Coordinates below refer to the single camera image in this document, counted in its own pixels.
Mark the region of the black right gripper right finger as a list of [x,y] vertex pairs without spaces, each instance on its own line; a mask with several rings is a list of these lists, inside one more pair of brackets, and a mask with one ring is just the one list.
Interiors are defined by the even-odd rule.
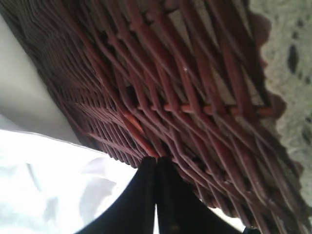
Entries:
[[205,206],[167,157],[157,161],[156,206],[161,234],[239,234]]

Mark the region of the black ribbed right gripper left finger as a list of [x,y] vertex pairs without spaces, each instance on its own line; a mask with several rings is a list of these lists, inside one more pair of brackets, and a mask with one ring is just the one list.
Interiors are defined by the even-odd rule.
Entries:
[[85,234],[152,234],[156,160],[145,157],[117,200],[84,228]]

